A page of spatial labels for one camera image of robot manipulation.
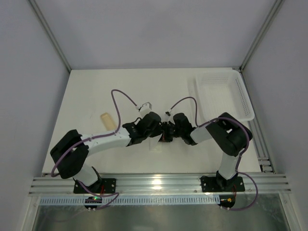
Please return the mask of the white paper napkin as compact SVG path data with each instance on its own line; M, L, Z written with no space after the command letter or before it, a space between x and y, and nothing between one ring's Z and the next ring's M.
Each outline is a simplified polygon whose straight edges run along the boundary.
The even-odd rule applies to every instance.
M149 150L151 152L161 152L162 144L159 142L162 135L158 135L156 137L152 137L149 139Z

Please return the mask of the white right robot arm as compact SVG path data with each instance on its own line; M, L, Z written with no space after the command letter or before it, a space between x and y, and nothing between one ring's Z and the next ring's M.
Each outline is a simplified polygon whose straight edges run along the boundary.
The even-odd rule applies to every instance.
M187 145L195 146L213 139L223 152L215 176L220 190L231 188L235 182L241 157L253 138L252 132L227 112L198 127L193 127L185 114L178 113L173 116L173 122L161 123L161 131L160 142L181 138Z

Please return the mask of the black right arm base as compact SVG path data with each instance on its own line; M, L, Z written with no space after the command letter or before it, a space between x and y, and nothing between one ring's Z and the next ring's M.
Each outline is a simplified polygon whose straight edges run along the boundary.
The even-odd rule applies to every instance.
M242 177L236 173L231 179L226 180L218 172L214 177L202 176L200 178L202 192L220 193L220 192L244 192L245 186Z

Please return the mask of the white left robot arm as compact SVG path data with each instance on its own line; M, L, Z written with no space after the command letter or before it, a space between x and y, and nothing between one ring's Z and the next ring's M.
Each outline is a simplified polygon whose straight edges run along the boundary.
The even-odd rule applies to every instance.
M81 135L76 129L68 131L52 148L50 155L55 163L51 176L73 178L89 187L101 181L94 167L85 164L87 157L112 148L142 143L159 133L161 117L147 113L138 123L126 123L119 129L98 135Z

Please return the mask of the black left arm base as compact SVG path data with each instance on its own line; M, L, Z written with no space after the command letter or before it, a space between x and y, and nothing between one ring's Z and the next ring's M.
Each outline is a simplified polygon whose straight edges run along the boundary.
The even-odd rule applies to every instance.
M75 180L73 193L74 194L107 194L116 192L116 179L115 178L102 178L90 186Z

